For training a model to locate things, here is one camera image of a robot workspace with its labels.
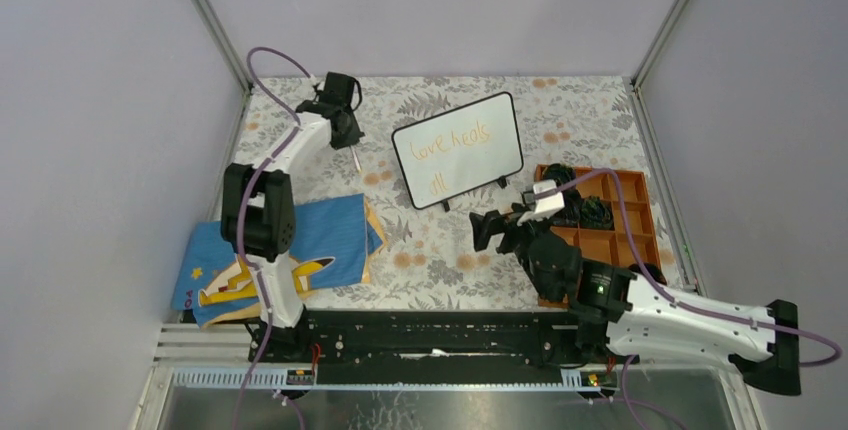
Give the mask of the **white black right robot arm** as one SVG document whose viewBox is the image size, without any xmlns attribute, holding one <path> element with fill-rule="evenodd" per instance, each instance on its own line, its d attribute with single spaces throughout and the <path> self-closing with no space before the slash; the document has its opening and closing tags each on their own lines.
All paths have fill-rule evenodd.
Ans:
<svg viewBox="0 0 848 430">
<path fill-rule="evenodd" d="M 652 284 L 641 268 L 618 267 L 582 255 L 540 220 L 518 212 L 470 213 L 475 250 L 500 236 L 539 298 L 578 321 L 575 352 L 597 362 L 608 353 L 654 360 L 691 360 L 735 368 L 744 382 L 776 395 L 801 393 L 798 309 L 785 300 L 749 306 Z"/>
</svg>

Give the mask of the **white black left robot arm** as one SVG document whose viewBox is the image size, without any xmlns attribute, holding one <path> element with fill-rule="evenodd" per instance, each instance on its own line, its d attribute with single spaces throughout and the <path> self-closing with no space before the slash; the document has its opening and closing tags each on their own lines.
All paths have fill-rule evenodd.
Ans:
<svg viewBox="0 0 848 430">
<path fill-rule="evenodd" d="M 355 111 L 361 101 L 357 79 L 327 73 L 314 97 L 295 109 L 292 130 L 254 162 L 232 163 L 224 172 L 221 236 L 255 284 L 265 338 L 288 361 L 304 357 L 311 338 L 289 260 L 296 234 L 291 176 L 317 152 L 359 142 L 364 134 Z"/>
</svg>

